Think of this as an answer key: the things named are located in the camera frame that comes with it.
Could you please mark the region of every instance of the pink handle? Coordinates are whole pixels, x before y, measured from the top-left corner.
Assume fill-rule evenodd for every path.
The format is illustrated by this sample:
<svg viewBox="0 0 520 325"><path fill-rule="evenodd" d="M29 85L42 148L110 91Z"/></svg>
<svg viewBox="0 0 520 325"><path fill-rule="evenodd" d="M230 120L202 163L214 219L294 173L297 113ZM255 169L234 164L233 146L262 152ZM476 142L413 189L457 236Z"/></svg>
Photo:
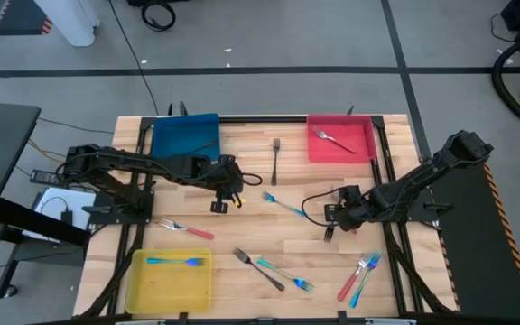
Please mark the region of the pink handle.
<svg viewBox="0 0 520 325"><path fill-rule="evenodd" d="M208 231L197 230L197 229L190 228L190 227L187 227L186 231L188 231L191 234L198 235L200 237L204 237L204 238L207 238L207 239L214 239L214 234L211 234Z"/></svg>
<svg viewBox="0 0 520 325"><path fill-rule="evenodd" d="M357 276L352 274L348 281L344 284L342 287L342 290L340 290L339 295L336 297L336 299L339 300L339 302L342 302L344 298L347 297L348 292L350 291L350 287L352 287L352 284L357 280Z"/></svg>

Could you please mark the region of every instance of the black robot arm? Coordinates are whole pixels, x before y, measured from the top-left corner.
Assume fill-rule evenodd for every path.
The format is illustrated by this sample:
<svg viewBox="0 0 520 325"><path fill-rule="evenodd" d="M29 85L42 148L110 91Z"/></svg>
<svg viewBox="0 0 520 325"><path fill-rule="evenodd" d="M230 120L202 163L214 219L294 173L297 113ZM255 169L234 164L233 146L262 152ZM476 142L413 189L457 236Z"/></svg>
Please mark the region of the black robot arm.
<svg viewBox="0 0 520 325"><path fill-rule="evenodd" d="M342 230L359 228L363 222L401 221L419 192L453 168L466 168L486 161L493 150L474 132L451 135L434 156L397 181L361 193L357 185L340 189L334 219Z"/></svg>
<svg viewBox="0 0 520 325"><path fill-rule="evenodd" d="M227 203L222 200L232 200L238 207L241 206L238 193L242 192L244 183L262 183L262 178L257 175L255 177L259 182L245 181L233 155L220 155L218 162L211 163L208 156L183 154L158 158L95 144L71 147L66 162L60 168L56 173L65 183L88 182L132 206L137 205L142 192L137 187L122 184L107 172L151 173L180 185L213 190L216 201L212 202L211 210L217 213L228 211Z"/></svg>

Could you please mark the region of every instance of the concrete floor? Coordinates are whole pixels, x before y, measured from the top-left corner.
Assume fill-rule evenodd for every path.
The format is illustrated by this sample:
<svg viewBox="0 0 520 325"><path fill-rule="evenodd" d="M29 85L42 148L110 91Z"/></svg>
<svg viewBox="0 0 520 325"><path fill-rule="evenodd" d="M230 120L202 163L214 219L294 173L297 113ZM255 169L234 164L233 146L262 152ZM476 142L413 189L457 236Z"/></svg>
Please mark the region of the concrete floor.
<svg viewBox="0 0 520 325"><path fill-rule="evenodd" d="M61 74L135 68L108 3L90 2L101 26L88 48L70 47L56 29L47 36L0 36L0 70L31 76L0 78L0 102L38 106L42 117L108 131L118 116L154 113L138 76L38 76L41 70ZM389 0L406 65L492 66L497 50L510 44L489 34L489 18L507 2ZM114 0L114 5L138 59L146 60L145 69L397 64L380 0L191 1L173 4L178 21L165 33L145 28L139 10L125 1ZM496 22L498 32L511 37L504 24ZM512 60L520 66L520 56ZM355 105L357 113L414 116L397 73L161 74L167 75L146 77L161 112L170 102L183 100L192 114L343 113ZM518 97L520 75L505 79ZM477 131L495 146L490 166L520 248L520 121L496 96L487 74L419 74L412 75L411 82L433 152L460 129ZM38 123L32 139L60 153L73 144L111 142L109 135L45 122ZM18 166L30 171L53 170L56 165L27 147ZM4 196L30 206L39 190L41 186L14 172ZM9 249L0 247L0 264ZM20 263L13 280L20 294L0 300L0 323L67 319L80 273L77 267Z"/></svg>

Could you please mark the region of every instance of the fork with blue handle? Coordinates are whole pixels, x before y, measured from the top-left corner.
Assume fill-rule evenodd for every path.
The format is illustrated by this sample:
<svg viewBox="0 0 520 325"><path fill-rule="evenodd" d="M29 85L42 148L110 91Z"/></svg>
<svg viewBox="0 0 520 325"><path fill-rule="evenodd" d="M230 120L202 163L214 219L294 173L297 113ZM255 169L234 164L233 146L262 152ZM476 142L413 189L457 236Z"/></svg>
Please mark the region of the fork with blue handle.
<svg viewBox="0 0 520 325"><path fill-rule="evenodd" d="M365 284L367 283L368 276L370 275L372 270L374 270L375 267L378 265L378 261L380 261L380 257L382 257L382 253L375 252L372 255L372 258L370 258L370 262L368 262L367 274L365 275L365 278L362 279L362 282L360 283L357 292L354 294L354 296L350 300L351 308L357 307L358 298L360 298L360 293L362 293L362 289L365 287Z"/></svg>
<svg viewBox="0 0 520 325"><path fill-rule="evenodd" d="M304 212L298 210L298 209L295 209L287 204L284 204L282 203L281 201L277 200L273 195L270 195L270 193L266 192L266 191L263 191L262 192L262 197L264 198L264 200L267 200L268 202L273 202L273 203L278 203L280 204L281 206L287 208L288 210L296 213L297 215L301 216L301 217L306 217L306 215L304 214Z"/></svg>
<svg viewBox="0 0 520 325"><path fill-rule="evenodd" d="M277 272L277 273L279 273L281 275L284 275L285 277L287 277L290 280L292 280L294 282L294 284L296 284L297 287L303 289L306 292L309 292L310 290L312 290L312 288L314 288L314 286L312 284L304 281L302 278L295 278L295 277L287 274L285 271L279 269L278 267L276 267L275 265L273 265L270 262L266 261L262 257L258 257L256 262L258 264L260 264L261 266L263 266L263 267L269 268L269 269L271 269L271 270L273 270L273 271L275 271L275 272Z"/></svg>
<svg viewBox="0 0 520 325"><path fill-rule="evenodd" d="M147 264L186 264L189 266L203 266L204 258L189 258L186 260L182 260L148 257L145 259L145 262Z"/></svg>

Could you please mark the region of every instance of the pink tray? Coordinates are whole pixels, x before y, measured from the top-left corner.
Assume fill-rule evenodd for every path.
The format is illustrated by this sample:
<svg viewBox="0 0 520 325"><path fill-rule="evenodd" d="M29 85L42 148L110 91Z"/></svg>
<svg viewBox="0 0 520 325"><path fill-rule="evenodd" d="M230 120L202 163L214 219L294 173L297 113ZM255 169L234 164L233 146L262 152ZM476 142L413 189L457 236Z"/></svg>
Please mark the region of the pink tray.
<svg viewBox="0 0 520 325"><path fill-rule="evenodd" d="M370 116L308 115L306 125L311 163L366 163L376 157ZM312 130L313 126L357 153L350 153L330 140L320 139Z"/></svg>

